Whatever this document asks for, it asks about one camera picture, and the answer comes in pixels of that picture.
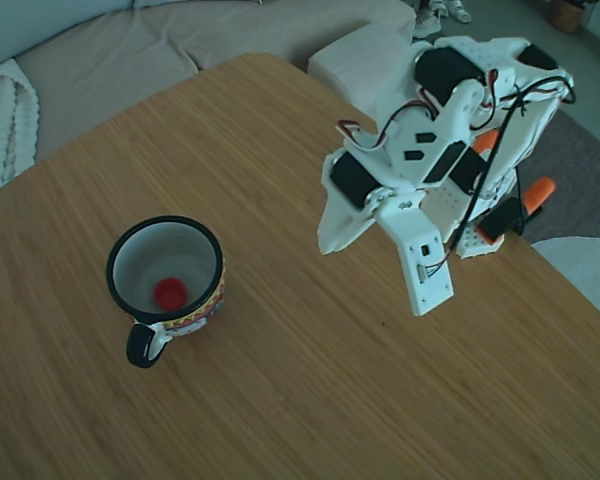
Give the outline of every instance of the mug handle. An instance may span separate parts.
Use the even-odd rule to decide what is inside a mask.
[[[158,361],[171,336],[136,321],[127,339],[127,360],[140,368],[149,368]]]

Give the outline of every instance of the wood grain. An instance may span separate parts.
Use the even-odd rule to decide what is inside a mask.
[[[456,296],[424,318],[379,229],[320,255],[347,117],[247,55],[0,191],[0,480],[600,480],[600,314],[523,240],[452,260]],[[145,371],[104,266],[166,213],[219,237],[226,306]]]

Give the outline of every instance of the wicker basket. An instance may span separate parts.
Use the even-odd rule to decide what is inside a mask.
[[[549,4],[549,22],[565,33],[575,32],[580,26],[584,8],[576,7],[566,0],[551,0]]]

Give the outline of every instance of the mug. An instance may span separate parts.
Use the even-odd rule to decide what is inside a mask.
[[[222,306],[225,265],[211,231],[175,215],[130,228],[107,261],[107,286],[134,318],[127,359],[136,367],[156,363],[173,337],[195,332]]]

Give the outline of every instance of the black mug rim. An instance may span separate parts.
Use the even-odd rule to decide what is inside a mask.
[[[157,223],[182,223],[184,225],[188,225],[190,227],[195,228],[200,233],[202,233],[211,246],[216,255],[216,271],[211,279],[211,283],[209,287],[205,290],[205,292],[196,299],[195,302],[187,305],[180,310],[169,312],[169,313],[151,313],[144,312],[142,310],[138,310],[137,308],[132,307],[127,302],[125,302],[118,290],[115,286],[115,282],[113,280],[113,265],[120,253],[120,250],[124,246],[124,244],[129,240],[133,235],[138,233],[140,230],[147,228],[151,225],[155,225]],[[107,287],[109,288],[109,294],[113,297],[113,300],[116,304],[125,312],[129,313],[133,316],[138,322],[144,323],[145,325],[153,325],[155,323],[167,322],[169,320],[176,320],[178,318],[184,317],[189,313],[195,311],[199,307],[205,304],[207,300],[211,297],[213,292],[215,292],[216,288],[220,284],[220,278],[222,277],[222,270],[224,267],[224,261],[222,256],[222,249],[220,248],[220,243],[218,239],[215,237],[211,230],[205,227],[202,223],[197,222],[188,217],[183,217],[180,215],[162,215],[159,217],[148,218],[137,225],[134,225],[129,230],[124,232],[122,236],[114,243],[111,252],[109,253],[109,258],[107,259],[107,267],[106,267],[106,278],[107,278]]]

